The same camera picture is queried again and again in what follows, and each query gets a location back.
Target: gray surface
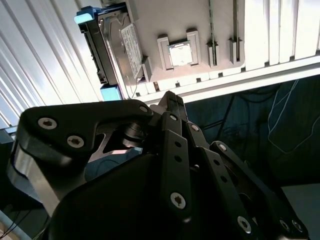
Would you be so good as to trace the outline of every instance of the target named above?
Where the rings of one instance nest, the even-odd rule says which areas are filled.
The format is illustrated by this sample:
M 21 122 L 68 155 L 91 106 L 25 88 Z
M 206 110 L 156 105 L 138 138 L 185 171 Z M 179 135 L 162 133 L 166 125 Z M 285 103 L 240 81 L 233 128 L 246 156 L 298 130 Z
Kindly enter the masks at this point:
M 286 186 L 282 190 L 295 213 L 308 229 L 310 239 L 320 239 L 320 184 Z
M 244 39 L 244 0 L 239 1 L 239 37 Z M 135 22 L 142 53 L 149 56 L 154 67 L 151 81 L 208 73 L 240 67 L 244 62 L 233 65 L 230 62 L 229 39 L 234 36 L 233 0 L 215 0 L 213 4 L 214 38 L 220 48 L 220 65 L 210 68 L 207 43 L 211 40 L 208 0 L 135 0 L 139 20 Z M 181 66 L 174 71 L 162 70 L 157 45 L 160 35 L 167 35 L 169 42 L 186 39 L 186 31 L 199 32 L 199 46 L 202 64 Z

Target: robotic hand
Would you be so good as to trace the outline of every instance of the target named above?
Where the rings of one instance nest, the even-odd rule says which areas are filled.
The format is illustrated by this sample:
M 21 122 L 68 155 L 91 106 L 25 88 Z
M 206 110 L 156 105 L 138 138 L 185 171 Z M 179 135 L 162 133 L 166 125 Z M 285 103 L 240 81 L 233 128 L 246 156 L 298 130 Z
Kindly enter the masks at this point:
M 86 164 L 141 155 L 86 182 Z M 209 145 L 182 99 L 35 107 L 20 118 L 8 175 L 51 216 L 44 238 L 307 240 L 308 231 L 223 142 Z

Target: white panel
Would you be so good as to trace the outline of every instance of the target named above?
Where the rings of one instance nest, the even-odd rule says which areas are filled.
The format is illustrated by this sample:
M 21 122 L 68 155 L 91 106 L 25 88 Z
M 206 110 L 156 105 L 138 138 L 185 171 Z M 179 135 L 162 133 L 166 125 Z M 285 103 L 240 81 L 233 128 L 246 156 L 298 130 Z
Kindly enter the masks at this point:
M 293 56 L 298 0 L 281 0 L 279 62 L 289 62 Z
M 99 0 L 0 0 L 0 129 L 27 108 L 102 101 L 74 16 Z
M 86 76 L 93 86 L 98 100 L 102 101 L 103 98 L 100 92 L 101 84 L 97 76 L 96 65 L 92 60 L 87 41 L 84 38 L 84 35 L 80 32 L 78 25 L 74 21 L 74 17 L 76 15 L 75 13 L 80 10 L 79 8 L 88 5 L 93 7 L 101 7 L 101 5 L 99 5 L 99 0 L 90 0 L 90 2 L 91 3 L 86 4 L 82 1 L 81 4 L 76 4 L 76 1 L 74 0 L 51 0 L 52 6 L 54 7 L 61 21 L 64 31 L 81 63 L 83 70 L 85 71 Z
M 180 77 L 177 82 L 180 84 L 180 86 L 186 86 L 197 83 L 197 78 L 194 76 L 185 76 Z
M 73 49 L 73 46 L 63 28 L 59 17 L 54 13 L 49 0 L 27 0 L 30 1 L 29 7 L 35 16 L 45 38 L 47 39 L 61 70 L 63 70 L 67 79 L 63 78 L 62 81 L 69 81 L 76 92 L 77 97 L 81 102 L 95 102 L 97 95 L 88 80 L 88 76 L 79 61 L 79 58 Z
M 218 71 L 211 71 L 211 72 L 209 72 L 209 77 L 210 77 L 210 79 L 217 79 L 219 77 L 219 72 Z
M 175 78 L 158 81 L 160 91 L 174 89 L 178 81 Z
M 2 109 L 5 109 L 5 111 L 1 111 L 1 116 L 7 125 L 6 127 L 8 127 L 8 125 L 17 124 L 19 115 L 14 111 L 10 102 L 8 102 L 2 94 L 0 94 L 0 106 Z
M 210 79 L 212 79 L 210 77 L 210 74 L 209 73 L 201 73 L 201 74 L 198 74 L 197 76 L 195 76 L 195 78 L 200 78 L 201 79 L 201 82 L 204 82 L 204 81 L 208 81 Z
M 75 91 L 74 84 L 68 74 L 64 72 L 65 65 L 55 49 L 52 49 L 53 42 L 48 36 L 44 26 L 38 22 L 39 18 L 29 8 L 28 1 L 7 0 L 8 7 L 12 11 L 13 18 L 16 18 L 25 37 L 30 41 L 31 46 L 41 59 L 50 78 L 53 80 L 59 92 L 65 96 L 67 104 L 79 103 L 80 96 Z
M 319 39 L 320 1 L 300 0 L 298 8 L 295 59 L 316 54 Z
M 268 36 L 263 0 L 245 1 L 244 51 L 245 69 L 263 68 L 268 59 Z
M 239 74 L 239 73 L 241 73 L 241 67 L 229 68 L 222 72 L 224 77 L 233 75 L 233 74 Z
M 147 90 L 146 85 L 145 84 L 138 84 L 135 93 L 139 93 L 140 96 L 148 95 L 148 90 Z
M 156 92 L 156 88 L 153 82 L 148 82 L 145 84 L 146 90 L 148 94 L 154 94 Z
M 269 63 L 279 63 L 280 0 L 269 0 Z
M 244 71 L 230 76 L 223 76 L 217 79 L 199 82 L 197 84 L 176 87 L 171 89 L 171 91 L 179 95 L 188 95 L 189 102 L 191 102 L 191 99 L 193 99 L 192 96 L 195 95 L 194 101 L 197 101 L 223 94 L 240 92 L 248 89 L 259 88 L 262 86 L 318 75 L 320 74 L 320 68 L 318 67 L 319 65 L 320 56 L 314 56 L 252 71 Z M 295 70 L 297 68 L 305 69 L 301 70 L 301 72 L 297 72 L 297 70 Z M 268 74 L 273 74 L 273 76 L 268 79 L 264 79 L 264 77 L 268 76 Z M 258 79 L 251 82 L 246 82 L 247 79 L 255 78 Z M 216 90 L 210 90 L 213 87 L 218 88 L 217 93 L 215 93 Z M 147 96 L 138 97 L 137 99 L 147 102 L 148 104 L 155 104 L 155 102 L 161 99 L 164 94 L 165 91 L 158 91 L 156 93 L 148 94 Z

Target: black metal bracket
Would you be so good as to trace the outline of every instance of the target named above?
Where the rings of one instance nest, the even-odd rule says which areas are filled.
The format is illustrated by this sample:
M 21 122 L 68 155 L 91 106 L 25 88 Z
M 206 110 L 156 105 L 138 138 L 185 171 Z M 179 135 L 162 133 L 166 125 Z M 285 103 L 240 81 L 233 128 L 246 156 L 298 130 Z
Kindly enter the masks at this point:
M 145 126 L 152 116 L 153 111 L 137 100 L 34 107 L 22 113 L 17 140 L 26 153 L 52 166 L 67 168 L 76 162 L 84 167 L 97 150 L 96 135 L 104 134 L 105 146 L 120 126 L 132 123 Z M 39 121 L 44 118 L 53 120 L 56 127 L 41 127 Z M 68 142 L 70 136 L 82 139 L 83 146 L 72 147 Z
M 202 168 L 208 169 L 210 180 L 218 192 L 217 197 L 220 198 L 220 202 L 223 204 L 228 220 L 226 222 L 228 227 L 226 228 L 230 229 L 233 235 L 237 236 L 237 239 L 266 239 L 258 226 L 249 217 L 220 155 L 208 149 L 209 144 L 207 144 L 198 126 L 188 122 L 186 129 L 193 151 L 195 151 L 195 155 L 198 155 L 199 164 Z
M 167 91 L 158 105 L 163 107 L 166 111 L 170 111 L 178 116 L 184 123 L 188 122 L 188 116 L 183 99 L 172 91 Z
M 161 201 L 176 218 L 188 222 L 192 215 L 191 181 L 188 142 L 181 136 L 181 119 L 169 111 L 164 112 L 161 131 Z
M 308 239 L 308 230 L 297 216 L 272 192 L 251 169 L 223 142 L 214 141 L 210 149 L 230 161 L 262 195 L 260 216 L 256 219 L 260 228 L 271 238 Z

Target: black cable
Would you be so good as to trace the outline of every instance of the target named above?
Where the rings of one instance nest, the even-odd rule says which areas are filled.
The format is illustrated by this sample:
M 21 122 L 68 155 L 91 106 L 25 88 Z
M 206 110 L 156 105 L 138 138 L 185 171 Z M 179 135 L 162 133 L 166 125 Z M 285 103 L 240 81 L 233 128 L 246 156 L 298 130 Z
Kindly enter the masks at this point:
M 19 224 L 21 224 L 21 222 L 29 215 L 29 213 L 31 212 L 31 210 L 29 210 L 27 213 L 26 213 L 26 215 L 24 215 L 24 217 L 23 218 L 21 218 L 21 220 L 18 222 L 18 223 L 16 223 L 15 224 L 15 226 L 14 226 L 14 228 L 12 228 L 9 232 L 7 232 L 6 234 L 3 234 L 1 237 L 0 237 L 0 239 L 3 239 L 5 236 L 7 236 L 9 233 L 11 233 L 13 230 L 15 230 L 15 228 L 19 225 Z
M 38 239 L 40 237 L 40 235 L 44 232 L 46 228 L 46 224 L 48 220 L 49 220 L 49 216 L 46 216 L 43 226 L 41 227 L 40 231 L 32 238 L 32 240 Z
M 1 239 L 2 237 L 5 237 L 5 234 L 10 230 L 10 228 L 12 228 L 12 226 L 15 224 L 15 221 L 18 219 L 18 216 L 19 216 L 20 213 L 21 213 L 21 211 L 18 211 L 18 212 L 15 214 L 14 219 L 12 220 L 11 225 L 8 227 L 8 229 L 7 229 L 6 231 L 3 232 L 3 234 L 0 236 L 0 239 Z
M 262 100 L 258 100 L 258 101 L 250 100 L 250 99 L 246 98 L 245 96 L 242 96 L 241 94 L 237 94 L 236 96 L 245 100 L 248 103 L 261 104 L 261 103 L 264 103 L 264 102 L 268 101 L 269 99 L 271 99 L 275 94 L 276 94 L 276 92 L 272 92 L 271 95 L 269 95 L 268 97 L 266 97 Z
M 243 146 L 243 151 L 242 151 L 242 160 L 243 161 L 245 161 L 245 154 L 246 154 L 247 145 L 248 145 L 248 138 L 250 135 L 250 120 L 251 120 L 249 103 L 247 101 L 244 101 L 244 102 L 245 102 L 247 112 L 248 112 L 248 124 L 246 126 L 246 136 L 245 136 L 244 146 Z
M 134 98 L 134 96 L 135 96 L 135 94 L 136 94 L 137 89 L 138 89 L 138 80 L 136 81 L 136 84 L 135 84 L 135 90 L 134 90 L 134 92 L 133 92 L 133 94 L 132 94 L 131 99 L 133 99 L 133 98 Z
M 257 90 L 247 90 L 247 91 L 243 91 L 241 92 L 242 94 L 246 94 L 246 95 L 267 95 L 267 94 L 271 94 L 274 93 L 276 91 L 278 91 L 281 87 L 281 83 L 277 84 L 274 88 L 264 91 L 264 92 L 260 92 L 261 88 L 259 87 Z
M 234 102 L 234 100 L 235 100 L 235 95 L 232 94 L 231 99 L 230 99 L 230 102 L 229 102 L 229 105 L 228 105 L 228 107 L 227 107 L 227 109 L 226 109 L 226 111 L 225 111 L 225 114 L 224 114 L 222 123 L 221 123 L 221 125 L 220 125 L 219 131 L 218 131 L 218 133 L 217 133 L 217 135 L 216 135 L 216 137 L 215 137 L 216 140 L 219 140 L 219 138 L 220 138 L 220 136 L 221 136 L 222 130 L 223 130 L 224 126 L 225 126 L 225 123 L 226 123 L 226 121 L 227 121 L 227 117 L 228 117 L 228 115 L 229 115 L 229 112 L 230 112 L 230 109 L 231 109 L 231 106 L 232 106 L 232 103 Z
M 213 123 L 210 123 L 210 124 L 205 125 L 205 126 L 200 127 L 200 128 L 203 129 L 203 130 L 211 129 L 211 128 L 215 127 L 215 126 L 219 126 L 220 124 L 222 124 L 222 122 L 223 122 L 223 119 L 221 119 L 219 121 L 215 121 Z
M 257 129 L 257 135 L 258 135 L 258 137 L 257 137 L 257 153 L 256 153 L 256 159 L 259 159 L 260 158 L 260 138 L 261 138 L 261 136 L 260 136 L 260 124 L 258 125 L 258 129 Z

